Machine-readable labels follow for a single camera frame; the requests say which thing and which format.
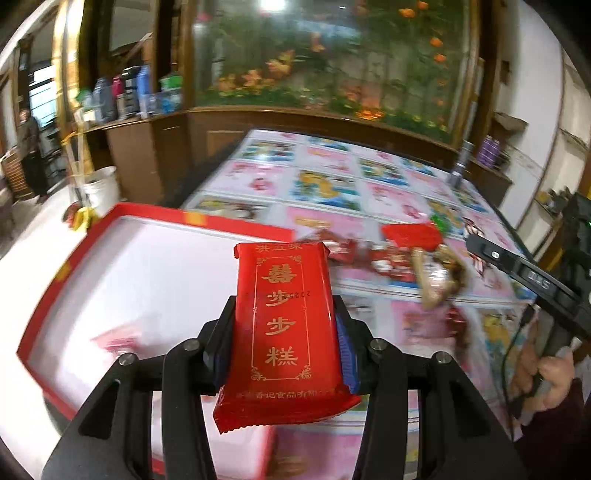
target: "table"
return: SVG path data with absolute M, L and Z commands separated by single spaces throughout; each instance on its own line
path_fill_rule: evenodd
M 436 168 L 358 145 L 253 130 L 183 209 L 289 228 L 297 239 L 323 229 L 361 244 L 384 241 L 380 226 L 385 223 L 425 222 L 434 213 L 446 218 L 450 225 L 446 244 L 464 262 L 469 279 L 450 301 L 469 324 L 468 347 L 460 364 L 505 424 L 499 394 L 501 359 L 533 295 L 494 267 L 484 275 L 477 273 L 463 239 L 465 225 L 510 251 L 523 253 L 496 210 L 472 184 L 464 181 L 454 191 L 446 177 Z M 413 275 L 391 280 L 368 270 L 332 266 L 331 279 L 333 292 L 342 295 L 351 316 L 366 322 L 375 337 L 407 353 L 431 356 L 444 350 L 460 356 L 454 339 L 432 328 L 443 322 L 450 304 L 424 311 Z M 526 335 L 527 330 L 517 347 Z M 508 378 L 514 361 L 510 356 Z M 409 393 L 409 406 L 407 475 L 414 478 L 418 456 L 414 393 Z M 269 474 L 350 478 L 366 408 L 364 399 L 334 419 L 278 428 Z

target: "person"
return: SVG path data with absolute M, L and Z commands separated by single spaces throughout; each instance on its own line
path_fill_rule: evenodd
M 509 396 L 528 393 L 539 372 L 551 388 L 526 399 L 524 410 L 535 412 L 523 436 L 515 442 L 530 480 L 591 478 L 591 400 L 583 399 L 581 380 L 574 377 L 573 354 L 538 359 L 534 350 L 537 325 L 533 324 L 521 349 Z
M 37 203 L 47 200 L 49 185 L 39 151 L 39 124 L 28 109 L 21 110 L 21 123 L 18 126 L 18 148 L 25 180 L 31 190 L 39 195 Z

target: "red packet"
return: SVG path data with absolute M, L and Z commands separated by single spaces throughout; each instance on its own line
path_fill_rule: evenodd
M 360 398 L 343 384 L 321 243 L 238 244 L 228 379 L 213 411 L 221 433 L 337 415 Z
M 344 265 L 355 262 L 357 240 L 346 239 L 327 229 L 319 229 L 313 234 L 302 238 L 299 243 L 322 242 L 329 249 L 329 258 Z
M 371 268 L 384 277 L 404 283 L 415 283 L 411 252 L 390 242 L 373 244 L 368 251 Z
M 441 232 L 434 223 L 382 225 L 382 233 L 397 247 L 420 247 L 427 252 L 433 252 L 443 243 Z

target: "white bucket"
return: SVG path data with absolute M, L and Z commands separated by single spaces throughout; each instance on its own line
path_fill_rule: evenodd
M 100 217 L 104 217 L 119 201 L 120 192 L 116 167 L 105 167 L 86 177 L 84 191 L 90 205 Z

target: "black device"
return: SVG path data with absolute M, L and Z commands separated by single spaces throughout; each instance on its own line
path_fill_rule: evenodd
M 563 215 L 564 254 L 557 268 L 560 280 L 481 236 L 472 234 L 466 239 L 466 248 L 471 254 L 496 266 L 535 293 L 533 303 L 541 310 L 538 317 L 550 321 L 537 352 L 540 356 L 556 356 L 562 347 L 571 344 L 573 337 L 591 339 L 591 201 L 577 193 Z M 524 315 L 532 316 L 532 309 L 526 309 Z M 543 378 L 538 373 L 527 397 L 536 395 L 542 384 Z M 521 417 L 525 398 L 516 398 L 508 406 L 516 418 Z
M 418 478 L 527 477 L 499 421 L 451 355 L 406 355 L 351 319 L 339 296 L 333 301 L 359 380 L 356 393 L 370 395 L 354 480 L 403 478 L 408 390 L 419 397 Z M 225 382 L 235 303 L 230 297 L 219 320 L 166 355 L 121 355 L 64 432 L 41 478 L 150 479 L 152 392 L 161 390 L 167 480 L 216 480 L 200 396 L 215 395 Z

